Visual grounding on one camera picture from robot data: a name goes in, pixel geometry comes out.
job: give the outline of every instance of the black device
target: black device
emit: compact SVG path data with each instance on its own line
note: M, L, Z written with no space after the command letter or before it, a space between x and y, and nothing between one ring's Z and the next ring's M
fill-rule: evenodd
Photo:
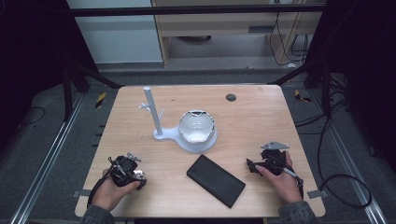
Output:
M91 190L90 197L88 198L87 208L91 205L93 196L99 187L105 182L105 180L111 176L113 182L118 187L124 187L134 181L139 181L140 185L137 190L141 190L147 183L146 175L140 170L135 170L137 167L136 161L141 161L131 153L127 153L127 156L118 156L114 161L111 157L108 158L111 165L107 172L101 179L96 182L95 186Z
M286 151L280 151L279 149L265 149L262 151L262 161L254 162L247 159L247 166L251 173L260 174L256 169L256 165L265 167L274 175L280 175L283 172L283 168L286 167Z
M230 208L246 185L205 155L191 166L187 176Z

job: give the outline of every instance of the white stand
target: white stand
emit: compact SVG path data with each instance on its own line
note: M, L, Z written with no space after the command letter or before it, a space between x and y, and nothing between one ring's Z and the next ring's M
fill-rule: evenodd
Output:
M158 116L154 99L151 94L151 88L145 87L144 91L146 98L148 99L148 105L141 103L140 108L146 108L147 111L151 113L156 128L156 130L153 132L153 136L157 141L173 140L177 142L181 148L189 151L190 153L203 153L215 145L216 140L218 139L218 131L216 128L213 132L213 136L209 140L197 144L190 143L184 139L178 130L178 125L171 129L163 128L160 123L161 118L163 117L163 111L161 115Z

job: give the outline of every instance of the wooden tabletop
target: wooden tabletop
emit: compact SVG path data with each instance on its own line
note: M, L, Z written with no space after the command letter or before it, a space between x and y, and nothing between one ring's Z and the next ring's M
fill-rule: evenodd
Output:
M104 169L119 155L132 152L142 161L147 185L127 195L112 211L115 217L278 217L282 201L271 184L252 174L246 159L260 161L261 145L275 140L290 146L296 174L304 180L304 198L317 217L325 213L320 198L306 193L317 189L314 177L294 127L285 97L276 85L152 86L161 125L173 128L190 110L208 112L218 129L216 144L204 153L210 160L246 183L232 208L217 200L190 179L186 172L198 159L174 141L157 141L151 114L139 109L146 103L143 86L119 90L105 131L88 173L84 189L92 189ZM227 94L234 94L230 102ZM79 197L76 215L82 217L88 198Z

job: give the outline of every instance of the black rectangular object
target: black rectangular object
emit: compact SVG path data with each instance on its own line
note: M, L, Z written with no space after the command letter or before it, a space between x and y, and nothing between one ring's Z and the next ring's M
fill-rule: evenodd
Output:
M187 176L230 208L246 185L204 155L190 167Z

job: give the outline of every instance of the bowl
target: bowl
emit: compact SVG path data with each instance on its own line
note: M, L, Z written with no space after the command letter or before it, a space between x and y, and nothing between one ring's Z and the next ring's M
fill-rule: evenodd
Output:
M187 142L199 145L213 136L215 121L203 110L192 110L181 117L178 131Z

